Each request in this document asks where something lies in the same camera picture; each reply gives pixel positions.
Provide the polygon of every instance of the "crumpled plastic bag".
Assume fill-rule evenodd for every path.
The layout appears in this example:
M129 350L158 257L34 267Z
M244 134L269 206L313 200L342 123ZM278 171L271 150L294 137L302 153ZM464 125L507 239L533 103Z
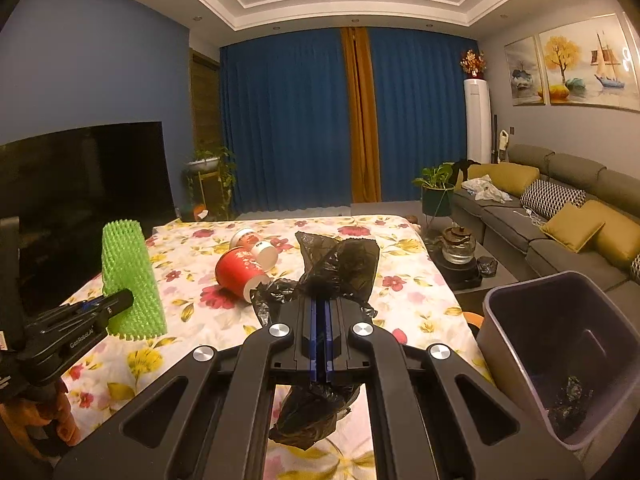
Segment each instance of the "crumpled plastic bag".
M375 240L327 236L297 232L296 238L305 263L298 282L274 280L251 291L251 301L263 326L277 320L280 306L299 294L322 298L347 298L357 302L369 317L378 313L369 297L378 268L380 248ZM269 438L280 444L308 449L335 431L335 425L358 397L359 384L336 386L309 383L292 386L282 402L280 416Z
M463 189L475 194L476 200L493 200L504 204L511 200L508 193L500 191L491 181L489 175L472 178L462 183Z
M558 392L556 403L547 412L551 427L560 440L571 436L587 417L593 390L585 390L580 380L569 376Z

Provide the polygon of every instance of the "gray trash bin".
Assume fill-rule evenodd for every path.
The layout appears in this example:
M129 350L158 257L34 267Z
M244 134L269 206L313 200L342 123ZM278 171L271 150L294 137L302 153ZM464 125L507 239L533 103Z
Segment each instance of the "gray trash bin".
M483 309L478 345L496 385L569 450L593 439L640 377L640 336L579 272L494 288ZM593 394L577 431L559 436L547 412L569 376Z

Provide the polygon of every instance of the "silver screw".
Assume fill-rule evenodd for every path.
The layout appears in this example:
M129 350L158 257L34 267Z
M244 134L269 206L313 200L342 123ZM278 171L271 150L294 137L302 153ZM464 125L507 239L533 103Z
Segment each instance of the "silver screw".
M193 358L200 362L209 361L213 357L213 353L213 348L210 346L198 346L193 351Z
M274 337L284 337L289 333L289 327L284 323L276 323L269 327L269 333Z
M451 355L451 350L447 345L433 345L429 353L434 359L447 359Z
M373 334L373 327L369 323L360 322L353 325L353 331L360 336Z

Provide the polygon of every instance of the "houndstooth pillow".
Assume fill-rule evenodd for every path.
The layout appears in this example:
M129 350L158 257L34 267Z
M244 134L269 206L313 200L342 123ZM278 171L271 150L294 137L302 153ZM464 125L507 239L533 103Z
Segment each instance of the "houndstooth pillow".
M631 274L631 279L640 284L640 254L631 262L629 273Z
M586 200L586 192L575 187L565 187L555 182L534 180L520 197L522 207L528 207L543 218L549 220L562 206L571 202L582 207Z

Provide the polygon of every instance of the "white floor-standing air conditioner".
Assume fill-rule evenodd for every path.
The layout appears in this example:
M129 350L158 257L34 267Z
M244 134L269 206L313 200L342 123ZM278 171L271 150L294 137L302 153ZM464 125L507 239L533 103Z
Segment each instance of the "white floor-standing air conditioner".
M491 162L491 104L484 79L465 79L466 158Z

